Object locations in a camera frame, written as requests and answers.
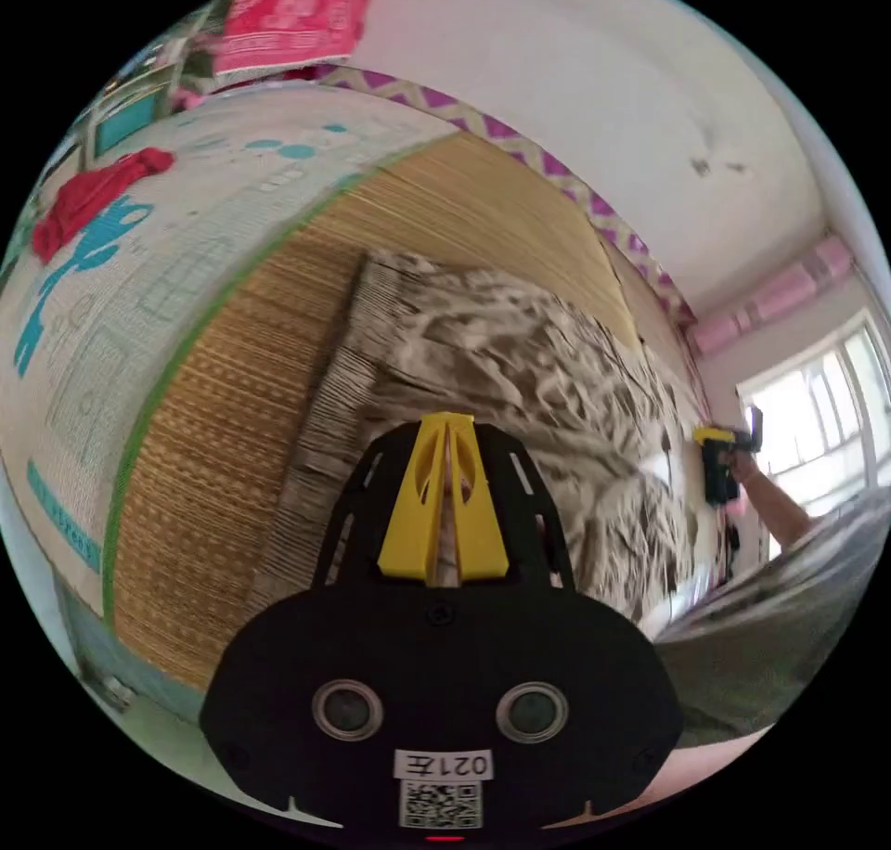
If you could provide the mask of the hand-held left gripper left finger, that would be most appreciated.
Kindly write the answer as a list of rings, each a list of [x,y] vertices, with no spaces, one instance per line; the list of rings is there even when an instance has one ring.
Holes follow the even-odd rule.
[[[391,579],[433,579],[446,479],[446,416],[420,421],[378,556]]]

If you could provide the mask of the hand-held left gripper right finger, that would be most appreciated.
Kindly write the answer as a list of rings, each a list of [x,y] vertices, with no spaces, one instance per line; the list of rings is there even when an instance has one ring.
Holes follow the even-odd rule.
[[[509,558],[485,473],[473,417],[447,413],[458,576],[502,579]]]

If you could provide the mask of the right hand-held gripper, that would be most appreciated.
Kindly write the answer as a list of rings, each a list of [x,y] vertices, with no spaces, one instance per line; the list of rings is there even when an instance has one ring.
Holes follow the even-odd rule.
[[[736,501],[739,485],[730,469],[734,453],[730,431],[719,426],[700,426],[692,437],[702,451],[705,502],[713,508],[722,508]]]

